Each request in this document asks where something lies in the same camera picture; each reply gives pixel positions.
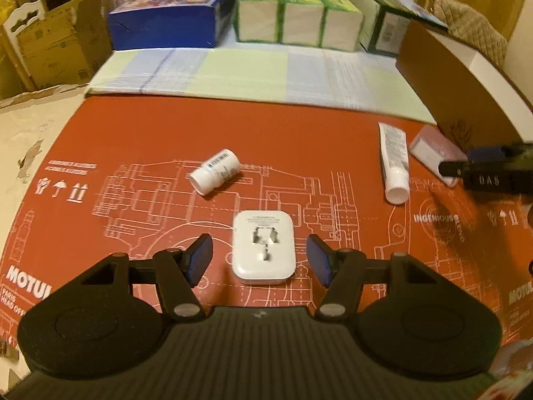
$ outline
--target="white wall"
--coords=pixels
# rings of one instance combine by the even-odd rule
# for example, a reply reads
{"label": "white wall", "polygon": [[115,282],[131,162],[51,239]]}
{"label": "white wall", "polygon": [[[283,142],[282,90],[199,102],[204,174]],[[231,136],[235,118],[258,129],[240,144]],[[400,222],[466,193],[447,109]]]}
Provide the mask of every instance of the white wall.
{"label": "white wall", "polygon": [[533,0],[525,0],[509,41],[504,70],[533,103]]}

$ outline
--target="white bottle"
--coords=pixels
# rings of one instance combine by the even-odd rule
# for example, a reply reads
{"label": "white bottle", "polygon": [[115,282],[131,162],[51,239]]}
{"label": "white bottle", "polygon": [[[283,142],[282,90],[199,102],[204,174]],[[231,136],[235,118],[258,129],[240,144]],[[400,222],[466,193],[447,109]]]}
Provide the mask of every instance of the white bottle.
{"label": "white bottle", "polygon": [[230,180],[239,171],[241,164],[235,154],[224,149],[189,174],[189,180],[196,192],[204,196]]}
{"label": "white bottle", "polygon": [[409,199],[409,154],[405,132],[379,123],[379,143],[385,198],[391,204],[403,204]]}

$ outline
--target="brown cardboard box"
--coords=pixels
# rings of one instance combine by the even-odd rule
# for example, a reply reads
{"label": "brown cardboard box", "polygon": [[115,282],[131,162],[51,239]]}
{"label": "brown cardboard box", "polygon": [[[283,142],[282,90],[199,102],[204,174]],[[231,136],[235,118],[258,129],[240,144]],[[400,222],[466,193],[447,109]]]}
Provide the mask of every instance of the brown cardboard box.
{"label": "brown cardboard box", "polygon": [[72,0],[18,35],[38,88],[88,82],[111,54],[100,0]]}
{"label": "brown cardboard box", "polygon": [[396,67],[464,152],[533,140],[531,104],[470,46],[411,22]]}

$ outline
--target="tube cap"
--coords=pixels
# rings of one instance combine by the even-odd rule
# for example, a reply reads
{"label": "tube cap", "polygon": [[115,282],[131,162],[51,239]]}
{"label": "tube cap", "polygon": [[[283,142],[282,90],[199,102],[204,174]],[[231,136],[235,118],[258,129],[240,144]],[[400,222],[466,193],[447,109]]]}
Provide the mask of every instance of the tube cap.
{"label": "tube cap", "polygon": [[385,179],[385,198],[391,204],[403,204],[409,200],[409,172],[393,167]]}
{"label": "tube cap", "polygon": [[217,180],[214,179],[211,173],[207,172],[203,167],[199,167],[190,173],[189,180],[196,189],[196,192],[201,196],[209,194],[217,187]]}

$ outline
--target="beige quilted cushion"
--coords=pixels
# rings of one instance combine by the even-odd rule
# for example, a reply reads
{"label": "beige quilted cushion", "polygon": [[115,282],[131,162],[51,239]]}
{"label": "beige quilted cushion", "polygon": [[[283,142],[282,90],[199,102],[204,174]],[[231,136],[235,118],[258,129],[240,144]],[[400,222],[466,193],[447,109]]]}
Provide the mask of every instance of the beige quilted cushion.
{"label": "beige quilted cushion", "polygon": [[427,0],[426,9],[447,23],[452,36],[477,49],[495,66],[503,66],[507,41],[477,10],[455,0]]}

